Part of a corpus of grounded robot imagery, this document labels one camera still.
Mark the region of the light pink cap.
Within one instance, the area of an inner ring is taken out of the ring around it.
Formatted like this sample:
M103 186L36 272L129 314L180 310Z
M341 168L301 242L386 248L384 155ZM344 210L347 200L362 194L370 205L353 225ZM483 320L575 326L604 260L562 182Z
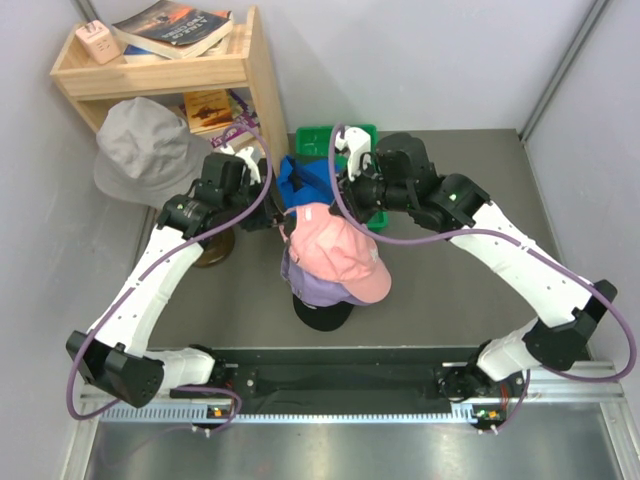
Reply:
M291 260L316 278L342 285L367 304L385 299L391 275L376 242L324 203L308 203L286 211L295 221L281 229Z

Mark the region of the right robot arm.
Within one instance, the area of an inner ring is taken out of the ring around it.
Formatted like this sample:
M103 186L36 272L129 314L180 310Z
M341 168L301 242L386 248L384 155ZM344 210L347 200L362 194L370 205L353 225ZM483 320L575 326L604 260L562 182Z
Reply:
M406 132L373 144L354 128L339 129L329 152L347 157L345 172L333 180L338 209L359 223L379 211L407 213L482 262L536 314L524 327L481 344L442 385L487 396L517 372L537 366L566 372L582 357L606 314L605 304L617 295L610 282L591 283L564 269L473 180L438 174L424 143Z

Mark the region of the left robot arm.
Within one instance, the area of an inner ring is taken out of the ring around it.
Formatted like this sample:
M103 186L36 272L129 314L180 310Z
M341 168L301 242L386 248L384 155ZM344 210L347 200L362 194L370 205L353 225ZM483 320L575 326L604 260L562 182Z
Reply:
M151 333L183 276L213 236L240 224L270 227L273 170L255 147L225 147L208 155L187 193L167 201L138 264L117 298L87 332L66 342L74 376L140 408L157 394L194 385L205 396L226 387L227 374L204 347L151 351Z

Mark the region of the blue cap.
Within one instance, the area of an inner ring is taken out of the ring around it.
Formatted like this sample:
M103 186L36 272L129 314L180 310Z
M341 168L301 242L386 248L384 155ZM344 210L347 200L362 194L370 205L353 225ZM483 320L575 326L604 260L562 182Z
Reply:
M301 162L286 156L281 161L276 185L286 209L309 203L331 205L334 201L326 158Z

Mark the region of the lavender baseball cap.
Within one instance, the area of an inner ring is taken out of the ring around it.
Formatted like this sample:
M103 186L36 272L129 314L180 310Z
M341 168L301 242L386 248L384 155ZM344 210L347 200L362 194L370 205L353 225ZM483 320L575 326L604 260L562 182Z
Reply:
M306 305L330 307L341 302L361 305L342 284L319 279L302 269L287 250L283 252L280 273L292 293Z

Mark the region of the grey bucket hat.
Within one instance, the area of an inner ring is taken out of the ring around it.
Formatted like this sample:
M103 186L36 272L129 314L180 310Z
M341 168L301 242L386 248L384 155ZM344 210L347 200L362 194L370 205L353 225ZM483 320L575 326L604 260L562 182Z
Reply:
M145 97L117 103L96 134L94 181L111 198L156 210L200 177L211 144Z

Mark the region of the black baseball cap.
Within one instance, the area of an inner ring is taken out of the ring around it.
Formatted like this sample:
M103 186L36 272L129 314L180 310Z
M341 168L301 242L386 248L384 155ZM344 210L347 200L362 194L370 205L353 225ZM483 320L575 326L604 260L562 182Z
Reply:
M292 303L297 317L308 327L320 332L339 329L354 309L354 306L347 302L327 307L307 305L296 296L293 296Z

